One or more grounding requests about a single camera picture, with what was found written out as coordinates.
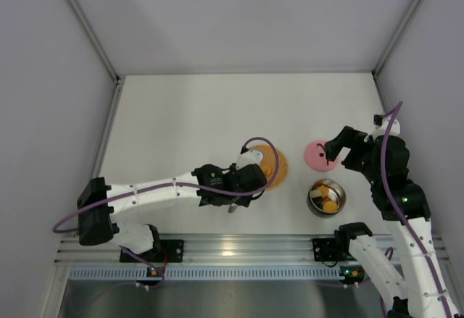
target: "stainless steel bowl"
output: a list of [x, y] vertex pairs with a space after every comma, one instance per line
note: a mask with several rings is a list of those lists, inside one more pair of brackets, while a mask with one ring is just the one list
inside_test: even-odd
[[[325, 185], [328, 188], [328, 197], [330, 197], [331, 200], [337, 203], [338, 209], [335, 212], [324, 211], [320, 206], [320, 202], [318, 201], [318, 198], [311, 198], [311, 195], [310, 195], [311, 191], [317, 189], [321, 185]], [[319, 217], [334, 216], [335, 214], [339, 213], [345, 207], [346, 202], [347, 202], [347, 195], [345, 193], [345, 190], [343, 190], [340, 184], [330, 179], [318, 180], [316, 183], [312, 184], [311, 189], [307, 193], [307, 206], [311, 209], [311, 212], [318, 215]]]

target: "white table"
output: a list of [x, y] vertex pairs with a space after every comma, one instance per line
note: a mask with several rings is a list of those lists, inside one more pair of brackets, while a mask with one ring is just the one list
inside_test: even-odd
[[[146, 213], [139, 222], [161, 233], [317, 235], [363, 221], [375, 234], [385, 234], [360, 173], [340, 164], [319, 173], [303, 159], [309, 142], [331, 140], [345, 125], [372, 131], [373, 115], [381, 111], [368, 73], [129, 76], [101, 176], [108, 184], [142, 183], [208, 163], [227, 167], [244, 141], [264, 136], [288, 159], [281, 186], [233, 214], [227, 206], [177, 206]], [[306, 205], [309, 187], [324, 177], [347, 193], [344, 210], [328, 219]]]

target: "pink lid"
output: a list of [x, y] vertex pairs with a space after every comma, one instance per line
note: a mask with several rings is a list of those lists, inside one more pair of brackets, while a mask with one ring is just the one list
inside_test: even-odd
[[318, 172], [331, 171], [339, 163], [339, 158], [337, 157], [334, 162], [329, 161], [327, 164], [326, 155], [323, 149], [325, 142], [326, 141], [311, 142], [304, 150], [304, 160], [306, 161], [306, 164]]

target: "gray floor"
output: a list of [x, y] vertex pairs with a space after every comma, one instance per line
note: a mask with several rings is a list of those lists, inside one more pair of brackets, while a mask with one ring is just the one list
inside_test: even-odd
[[302, 280], [186, 281], [167, 282], [149, 293], [135, 285], [124, 285], [91, 304], [93, 298], [115, 284], [69, 282], [59, 318], [382, 317], [378, 292], [371, 284], [345, 290]]

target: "white wall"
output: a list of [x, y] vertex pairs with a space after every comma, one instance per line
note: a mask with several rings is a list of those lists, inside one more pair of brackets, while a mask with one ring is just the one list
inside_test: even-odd
[[371, 71], [410, 0], [79, 0], [121, 74]]
[[411, 173], [425, 189], [434, 229], [464, 281], [464, 0], [425, 0], [381, 73], [389, 106], [411, 150]]
[[35, 317], [112, 91], [63, 0], [0, 0], [0, 317]]

